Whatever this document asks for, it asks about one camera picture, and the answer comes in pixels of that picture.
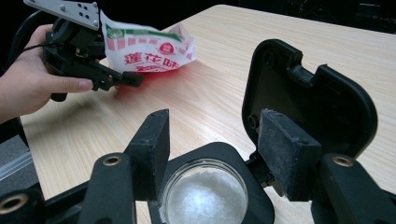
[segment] wooden table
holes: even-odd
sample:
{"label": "wooden table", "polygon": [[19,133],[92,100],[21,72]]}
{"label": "wooden table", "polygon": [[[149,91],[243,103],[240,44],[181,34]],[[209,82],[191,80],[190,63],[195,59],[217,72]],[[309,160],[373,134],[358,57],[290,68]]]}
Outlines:
{"label": "wooden table", "polygon": [[[93,163],[122,152],[154,111],[169,108],[170,159],[210,142],[226,142],[246,160],[254,151],[241,108],[254,49],[278,38],[304,54],[311,72],[326,63],[373,98],[374,141],[359,156],[382,189],[396,193],[396,35],[307,21],[239,7],[215,6],[181,22],[195,40],[197,60],[176,71],[149,74],[139,88],[68,94],[21,118],[46,199],[87,181]],[[276,223],[312,223],[309,203],[265,191]],[[138,203],[140,223],[149,223]]]}

